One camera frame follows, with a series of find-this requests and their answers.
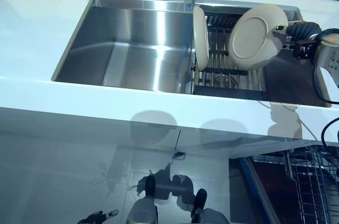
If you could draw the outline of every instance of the metal wire basket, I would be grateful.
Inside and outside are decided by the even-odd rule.
[[[331,150],[339,154],[338,147]],[[339,223],[339,160],[323,146],[253,156],[253,159],[285,165],[286,175],[296,184],[298,223]]]

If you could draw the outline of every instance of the dishwasher rack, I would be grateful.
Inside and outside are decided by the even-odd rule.
[[[194,85],[265,91],[261,69],[242,70],[228,56],[228,39],[241,15],[214,12],[205,12],[205,15],[208,27],[209,62],[203,71],[195,71]]]
[[[339,147],[331,150],[339,154]],[[339,223],[339,161],[323,146],[253,156],[253,159],[285,165],[287,176],[296,184],[300,223]]]

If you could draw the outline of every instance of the dish rack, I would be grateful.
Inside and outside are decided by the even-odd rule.
[[[339,154],[339,147],[330,148]],[[339,223],[339,160],[323,146],[253,156],[253,159],[285,165],[286,175],[296,184],[298,223]]]
[[[242,96],[243,98],[246,98],[246,95],[252,95],[252,98],[260,95],[263,99],[265,86],[262,69],[242,70],[228,56],[228,39],[241,15],[215,12],[205,12],[205,15],[208,27],[209,62],[203,71],[195,70],[194,93],[200,95],[209,92],[209,95],[224,97],[238,97],[237,95],[243,94],[245,95]]]

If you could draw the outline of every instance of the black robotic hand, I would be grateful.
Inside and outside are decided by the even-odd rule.
[[[86,219],[79,221],[77,224],[102,224],[105,220],[116,216],[118,213],[118,210],[113,210],[109,213],[103,213],[103,211],[93,212]]]

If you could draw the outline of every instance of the metal grate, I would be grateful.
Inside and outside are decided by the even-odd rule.
[[[331,149],[339,154],[339,147]],[[339,223],[339,161],[323,146],[258,155],[253,159],[285,164],[287,176],[296,183],[301,223]]]
[[[291,166],[302,223],[330,223],[321,151],[316,146],[296,149]]]
[[[228,56],[228,39],[241,15],[206,12],[206,17],[210,58],[207,68],[196,73],[195,85],[264,91],[260,69],[242,70]]]

